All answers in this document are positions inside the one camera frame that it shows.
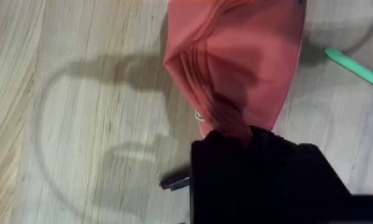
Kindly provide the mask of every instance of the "green pen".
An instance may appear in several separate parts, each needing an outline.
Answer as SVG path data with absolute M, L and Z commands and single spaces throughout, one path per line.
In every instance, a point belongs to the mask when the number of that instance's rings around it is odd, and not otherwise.
M 339 50 L 334 48 L 328 47 L 325 49 L 326 55 L 336 63 L 340 64 L 344 68 L 350 70 L 351 72 L 355 73 L 357 76 L 365 79 L 367 82 L 373 84 L 373 71 L 369 70 L 366 67 L 358 64 L 352 58 L 344 55 Z

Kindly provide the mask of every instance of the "pink cloth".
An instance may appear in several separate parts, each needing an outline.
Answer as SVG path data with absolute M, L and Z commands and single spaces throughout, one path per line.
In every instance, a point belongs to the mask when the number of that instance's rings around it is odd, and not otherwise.
M 298 63 L 305 3 L 170 0 L 164 65 L 186 99 L 217 129 L 246 142 L 271 130 Z

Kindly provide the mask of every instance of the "fabric fold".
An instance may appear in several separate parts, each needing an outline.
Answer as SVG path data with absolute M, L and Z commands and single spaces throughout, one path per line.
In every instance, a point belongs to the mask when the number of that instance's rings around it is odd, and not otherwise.
M 204 118 L 243 142 L 271 130 L 297 67 L 305 3 L 170 0 L 164 65 Z

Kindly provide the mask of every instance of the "mint green object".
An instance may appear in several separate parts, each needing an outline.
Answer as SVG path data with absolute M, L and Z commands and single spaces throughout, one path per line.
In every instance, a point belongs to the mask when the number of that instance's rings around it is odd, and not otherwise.
M 373 84 L 373 72 L 368 68 L 359 65 L 352 58 L 331 47 L 326 48 L 325 53 L 331 60 L 334 60 L 336 63 L 340 64 L 344 68 L 352 71 L 357 76 Z

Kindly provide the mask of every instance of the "wooden floor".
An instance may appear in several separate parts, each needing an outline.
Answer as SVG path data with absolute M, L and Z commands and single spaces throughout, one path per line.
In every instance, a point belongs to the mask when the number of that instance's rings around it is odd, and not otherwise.
M 0 0 L 0 223 L 188 223 L 188 189 L 157 187 L 199 138 L 162 67 L 166 10 Z M 373 69 L 373 0 L 310 2 L 275 132 L 319 145 L 352 192 L 373 193 L 373 87 L 326 46 Z

